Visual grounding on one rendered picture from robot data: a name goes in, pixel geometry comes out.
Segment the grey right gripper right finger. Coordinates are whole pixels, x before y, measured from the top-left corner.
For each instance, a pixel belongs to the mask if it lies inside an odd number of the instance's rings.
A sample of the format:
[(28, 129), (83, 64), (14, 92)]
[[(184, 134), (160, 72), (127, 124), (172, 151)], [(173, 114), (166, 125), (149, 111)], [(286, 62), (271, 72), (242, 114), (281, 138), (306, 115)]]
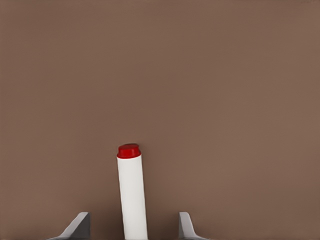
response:
[(208, 240), (196, 234), (190, 214), (186, 211), (178, 213), (178, 238), (180, 240)]

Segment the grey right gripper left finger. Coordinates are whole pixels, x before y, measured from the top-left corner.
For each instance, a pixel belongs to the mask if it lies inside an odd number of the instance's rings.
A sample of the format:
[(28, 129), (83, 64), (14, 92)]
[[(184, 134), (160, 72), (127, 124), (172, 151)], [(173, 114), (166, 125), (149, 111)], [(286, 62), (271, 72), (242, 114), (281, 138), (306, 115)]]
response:
[(46, 240), (89, 240), (91, 238), (91, 214), (80, 212), (58, 236)]

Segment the white marker pen red end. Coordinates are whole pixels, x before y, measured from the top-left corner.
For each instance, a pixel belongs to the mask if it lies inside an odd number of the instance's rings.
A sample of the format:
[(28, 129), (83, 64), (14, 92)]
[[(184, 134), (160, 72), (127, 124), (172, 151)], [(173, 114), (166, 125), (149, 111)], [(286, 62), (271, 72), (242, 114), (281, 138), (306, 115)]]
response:
[(125, 240), (147, 240), (142, 153), (139, 145), (118, 147), (117, 168)]

